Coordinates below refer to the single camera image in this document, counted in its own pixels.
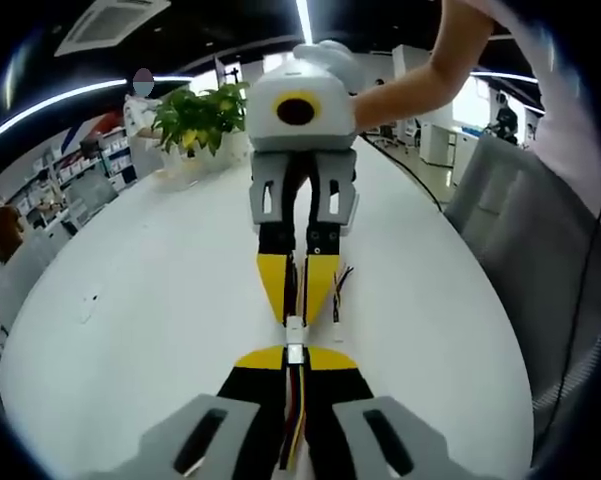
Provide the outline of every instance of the ceiling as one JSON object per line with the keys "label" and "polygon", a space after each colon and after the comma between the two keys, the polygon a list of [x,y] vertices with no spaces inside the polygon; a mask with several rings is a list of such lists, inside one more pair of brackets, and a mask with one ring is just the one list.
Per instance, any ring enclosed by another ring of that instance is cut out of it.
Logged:
{"label": "ceiling", "polygon": [[[301,39],[295,0],[171,0],[116,47],[54,57],[54,52],[92,0],[0,2],[0,124],[58,93],[115,78],[131,79],[140,67],[156,73],[196,73],[204,61],[247,63],[288,50]],[[309,0],[314,39],[334,38],[358,52],[389,52],[398,44],[431,49],[440,0]],[[496,34],[507,33],[501,27]],[[5,75],[11,67],[7,95]],[[480,59],[489,70],[531,75],[512,40],[489,42]],[[534,85],[514,82],[516,96],[540,107]],[[82,95],[33,115],[0,137],[0,171],[49,136],[121,106],[125,87]]]}

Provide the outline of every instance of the colored wires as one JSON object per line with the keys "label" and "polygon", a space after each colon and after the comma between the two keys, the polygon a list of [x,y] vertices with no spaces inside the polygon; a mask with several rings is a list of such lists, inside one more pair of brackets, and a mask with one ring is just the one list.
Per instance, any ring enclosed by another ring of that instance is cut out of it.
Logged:
{"label": "colored wires", "polygon": [[340,275],[333,276],[334,292],[333,292],[333,323],[340,323],[340,306],[342,305],[341,290],[344,282],[353,272],[353,267],[348,267],[346,264],[340,272]]}
{"label": "colored wires", "polygon": [[305,379],[304,366],[294,365],[289,367],[291,381],[291,409],[285,425],[285,439],[280,453],[280,469],[293,468],[298,445],[302,438],[305,422]]}

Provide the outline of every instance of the white robot head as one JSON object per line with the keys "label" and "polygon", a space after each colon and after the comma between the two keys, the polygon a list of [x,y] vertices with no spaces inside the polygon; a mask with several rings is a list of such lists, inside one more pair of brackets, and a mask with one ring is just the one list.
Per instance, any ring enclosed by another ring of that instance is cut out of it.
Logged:
{"label": "white robot head", "polygon": [[355,140],[353,102],[361,70],[336,42],[299,45],[247,93],[246,130],[255,150],[345,150]]}

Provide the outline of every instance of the potted plant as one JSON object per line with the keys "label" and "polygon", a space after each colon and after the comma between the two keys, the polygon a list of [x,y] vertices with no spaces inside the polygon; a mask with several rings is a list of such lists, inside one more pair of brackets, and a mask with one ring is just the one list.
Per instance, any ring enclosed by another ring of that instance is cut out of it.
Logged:
{"label": "potted plant", "polygon": [[245,82],[225,84],[204,95],[175,90],[158,106],[152,126],[162,131],[162,148],[167,154],[173,148],[193,152],[211,170],[229,165],[234,152],[226,144],[234,132],[244,131],[246,100],[241,90],[247,86]]}

